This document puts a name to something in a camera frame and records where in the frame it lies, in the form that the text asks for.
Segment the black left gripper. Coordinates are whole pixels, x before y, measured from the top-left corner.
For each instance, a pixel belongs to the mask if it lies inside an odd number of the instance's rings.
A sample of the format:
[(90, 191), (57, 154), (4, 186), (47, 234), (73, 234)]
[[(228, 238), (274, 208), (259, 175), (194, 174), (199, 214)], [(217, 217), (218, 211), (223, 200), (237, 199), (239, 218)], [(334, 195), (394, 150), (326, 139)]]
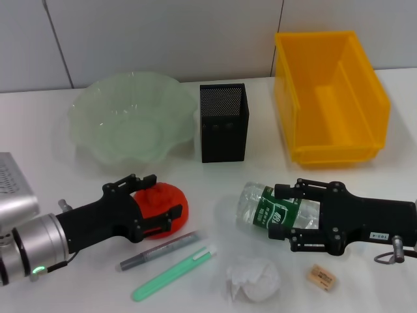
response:
[(171, 231), (174, 220), (180, 218), (182, 205), (171, 207), (166, 213), (143, 218), (139, 205), (131, 196), (153, 187), (157, 176), (142, 179), (130, 174), (115, 183), (103, 186), (103, 196), (96, 202), (57, 215), (69, 253), (75, 253), (111, 237), (124, 237), (132, 243)]

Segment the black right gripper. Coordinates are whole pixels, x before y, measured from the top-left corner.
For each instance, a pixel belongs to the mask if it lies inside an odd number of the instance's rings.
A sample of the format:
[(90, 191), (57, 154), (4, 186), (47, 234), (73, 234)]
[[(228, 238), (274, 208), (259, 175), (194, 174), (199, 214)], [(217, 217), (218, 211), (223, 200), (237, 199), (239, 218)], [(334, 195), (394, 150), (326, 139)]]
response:
[(363, 198), (341, 182), (298, 178), (295, 185), (275, 184), (279, 200), (321, 200), (321, 230), (271, 226), (268, 238), (289, 240), (292, 252), (342, 255), (353, 242), (390, 245), (395, 236), (404, 246), (416, 245), (416, 204), (411, 201)]

